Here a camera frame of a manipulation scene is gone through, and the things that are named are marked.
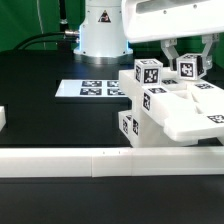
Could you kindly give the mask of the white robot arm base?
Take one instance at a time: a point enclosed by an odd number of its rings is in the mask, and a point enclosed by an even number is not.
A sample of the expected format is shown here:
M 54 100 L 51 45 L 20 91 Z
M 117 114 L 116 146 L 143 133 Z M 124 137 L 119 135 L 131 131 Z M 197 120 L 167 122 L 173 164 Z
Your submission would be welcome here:
M 133 57 L 124 35 L 121 0 L 85 0 L 85 19 L 79 26 L 76 61 L 126 64 Z

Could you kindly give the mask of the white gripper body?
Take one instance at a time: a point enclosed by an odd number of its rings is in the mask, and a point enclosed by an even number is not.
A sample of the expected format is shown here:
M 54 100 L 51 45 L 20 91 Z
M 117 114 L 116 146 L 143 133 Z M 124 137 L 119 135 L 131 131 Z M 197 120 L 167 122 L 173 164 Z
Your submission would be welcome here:
M 122 0 L 130 43 L 224 32 L 224 0 Z

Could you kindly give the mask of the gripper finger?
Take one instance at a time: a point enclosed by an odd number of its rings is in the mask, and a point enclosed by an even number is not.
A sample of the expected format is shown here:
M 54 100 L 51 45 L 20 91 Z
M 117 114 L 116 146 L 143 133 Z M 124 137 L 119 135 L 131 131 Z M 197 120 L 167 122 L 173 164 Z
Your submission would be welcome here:
M 171 71 L 177 70 L 176 59 L 178 58 L 178 52 L 175 49 L 176 45 L 176 39 L 166 39 L 161 41 L 161 49 L 169 60 L 169 67 Z
M 219 34 L 207 34 L 202 36 L 204 49 L 201 53 L 202 75 L 205 75 L 213 66 L 212 53 L 219 43 Z

